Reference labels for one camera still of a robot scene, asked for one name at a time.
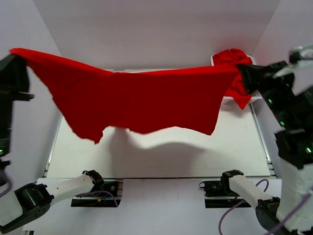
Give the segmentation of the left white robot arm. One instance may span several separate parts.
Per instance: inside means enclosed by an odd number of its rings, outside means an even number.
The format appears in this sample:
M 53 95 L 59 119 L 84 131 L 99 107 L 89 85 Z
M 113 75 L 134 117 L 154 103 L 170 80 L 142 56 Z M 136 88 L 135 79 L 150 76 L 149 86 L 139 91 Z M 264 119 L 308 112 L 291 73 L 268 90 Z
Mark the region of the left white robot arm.
M 0 61 L 0 156 L 10 153 L 14 101 L 30 101 L 26 62 L 9 54 Z M 95 170 L 84 171 L 77 178 L 59 185 L 30 183 L 13 190 L 13 181 L 5 168 L 10 161 L 0 161 L 0 232 L 7 234 L 43 216 L 50 207 L 73 196 L 90 195 L 103 183 Z

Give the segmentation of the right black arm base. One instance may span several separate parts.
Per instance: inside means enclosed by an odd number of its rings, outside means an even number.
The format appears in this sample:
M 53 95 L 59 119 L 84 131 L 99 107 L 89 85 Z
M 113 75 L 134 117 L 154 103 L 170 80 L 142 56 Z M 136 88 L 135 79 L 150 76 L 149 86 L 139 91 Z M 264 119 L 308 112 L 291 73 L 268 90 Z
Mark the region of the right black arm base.
M 242 201 L 238 194 L 225 192 L 221 182 L 217 180 L 202 181 L 199 189 L 204 191 L 206 209 L 229 209 Z

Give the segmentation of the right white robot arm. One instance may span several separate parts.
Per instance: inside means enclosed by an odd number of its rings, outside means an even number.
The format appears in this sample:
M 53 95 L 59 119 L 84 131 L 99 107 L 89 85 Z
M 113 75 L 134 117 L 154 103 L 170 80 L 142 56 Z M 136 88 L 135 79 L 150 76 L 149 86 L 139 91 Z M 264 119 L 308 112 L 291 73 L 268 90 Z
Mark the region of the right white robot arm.
M 242 172 L 221 176 L 225 193 L 236 193 L 255 209 L 260 225 L 272 235 L 313 232 L 313 90 L 292 91 L 295 65 L 238 65 L 246 92 L 259 92 L 281 130 L 275 134 L 283 168 L 281 196 L 273 197 Z

